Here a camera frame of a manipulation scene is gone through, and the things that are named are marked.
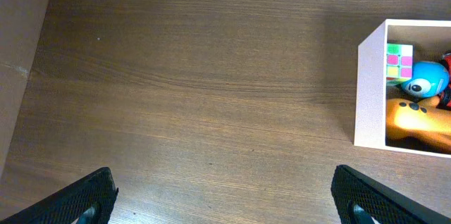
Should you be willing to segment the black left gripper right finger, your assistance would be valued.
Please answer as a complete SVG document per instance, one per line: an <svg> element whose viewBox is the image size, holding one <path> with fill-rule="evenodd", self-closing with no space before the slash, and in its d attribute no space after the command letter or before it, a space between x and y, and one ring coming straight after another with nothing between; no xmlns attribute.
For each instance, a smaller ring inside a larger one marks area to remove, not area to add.
<svg viewBox="0 0 451 224"><path fill-rule="evenodd" d="M346 165L335 168L330 190L340 221L345 224L450 224L447 216Z"/></svg>

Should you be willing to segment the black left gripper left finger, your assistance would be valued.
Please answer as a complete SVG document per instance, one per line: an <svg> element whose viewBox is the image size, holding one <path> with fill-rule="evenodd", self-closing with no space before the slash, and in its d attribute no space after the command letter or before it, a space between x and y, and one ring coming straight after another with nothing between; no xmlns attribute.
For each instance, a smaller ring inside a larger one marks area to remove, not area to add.
<svg viewBox="0 0 451 224"><path fill-rule="evenodd" d="M111 169L102 167L1 222L107 224L117 196Z"/></svg>

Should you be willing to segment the yellow rubber toy animal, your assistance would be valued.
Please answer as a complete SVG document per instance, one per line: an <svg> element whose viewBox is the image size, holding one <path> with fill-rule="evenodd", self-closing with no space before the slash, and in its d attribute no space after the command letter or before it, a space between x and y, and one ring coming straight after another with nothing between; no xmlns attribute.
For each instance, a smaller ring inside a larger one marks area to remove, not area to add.
<svg viewBox="0 0 451 224"><path fill-rule="evenodd" d="M406 99L386 101L386 136L392 140L413 137L450 153L450 111Z"/></svg>

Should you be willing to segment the blue toy ball with eye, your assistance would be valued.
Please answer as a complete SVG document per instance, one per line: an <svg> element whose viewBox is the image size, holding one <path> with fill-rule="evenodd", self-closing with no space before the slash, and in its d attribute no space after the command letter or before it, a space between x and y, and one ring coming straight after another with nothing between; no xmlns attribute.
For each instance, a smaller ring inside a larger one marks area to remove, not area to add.
<svg viewBox="0 0 451 224"><path fill-rule="evenodd" d="M440 94L450 83L445 66L431 61L419 61L413 65L413 76L401 84L401 90L416 98L429 98Z"/></svg>

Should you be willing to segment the multicoloured puzzle cube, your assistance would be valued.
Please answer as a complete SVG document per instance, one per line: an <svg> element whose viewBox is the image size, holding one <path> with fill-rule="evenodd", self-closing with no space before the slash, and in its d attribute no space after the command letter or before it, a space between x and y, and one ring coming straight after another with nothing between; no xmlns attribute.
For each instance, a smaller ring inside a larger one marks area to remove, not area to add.
<svg viewBox="0 0 451 224"><path fill-rule="evenodd" d="M413 76L414 47L411 44L387 43L386 82L396 86L410 80Z"/></svg>

